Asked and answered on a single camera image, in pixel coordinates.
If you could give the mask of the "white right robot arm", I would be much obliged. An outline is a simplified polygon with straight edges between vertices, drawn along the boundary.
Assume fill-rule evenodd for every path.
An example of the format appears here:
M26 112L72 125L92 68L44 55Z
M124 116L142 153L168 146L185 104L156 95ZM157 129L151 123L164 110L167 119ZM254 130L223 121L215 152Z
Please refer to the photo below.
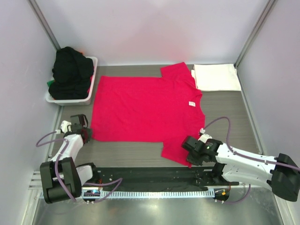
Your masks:
M186 161L192 165L214 163L211 171L197 176L199 186L245 183L268 189L290 202L298 200L300 169L286 154L277 157L254 154L230 147L209 135L199 139L187 136L181 146L188 152Z

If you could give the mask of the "red t shirt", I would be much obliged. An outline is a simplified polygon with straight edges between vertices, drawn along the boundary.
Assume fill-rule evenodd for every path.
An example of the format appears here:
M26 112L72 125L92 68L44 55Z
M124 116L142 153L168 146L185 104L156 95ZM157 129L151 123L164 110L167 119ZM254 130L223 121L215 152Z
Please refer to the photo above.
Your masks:
M161 156L191 167L182 143L205 126L202 92L182 62L160 69L160 77L102 76L91 129L100 142L162 143Z

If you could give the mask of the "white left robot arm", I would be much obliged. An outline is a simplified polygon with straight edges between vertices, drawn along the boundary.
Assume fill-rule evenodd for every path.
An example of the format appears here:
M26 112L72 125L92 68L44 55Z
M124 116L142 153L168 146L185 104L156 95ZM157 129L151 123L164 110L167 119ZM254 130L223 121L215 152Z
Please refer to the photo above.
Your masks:
M78 114L63 121L60 129L50 134L63 134L59 151L48 162L40 165L40 176L45 202L52 204L73 200L81 196L82 186L95 187L100 176L94 163L75 165L79 150L91 140L92 129L88 128L86 115Z

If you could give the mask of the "white perforated plastic basket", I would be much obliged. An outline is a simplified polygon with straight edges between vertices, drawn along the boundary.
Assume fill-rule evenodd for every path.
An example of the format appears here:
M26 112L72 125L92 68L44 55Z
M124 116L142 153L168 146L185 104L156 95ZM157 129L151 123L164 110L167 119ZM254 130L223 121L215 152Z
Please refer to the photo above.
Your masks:
M94 66L94 73L92 77L90 78L91 84L90 88L88 90L88 96L84 99L71 99L71 100L55 100L52 98L52 96L49 93L46 93L45 100L48 103L54 103L60 106L68 106L68 105L89 105L91 103L91 96L93 93L93 87L95 83L96 78L96 72L97 72L97 65L98 65L98 59L94 56L86 56L89 59L92 59L93 66Z

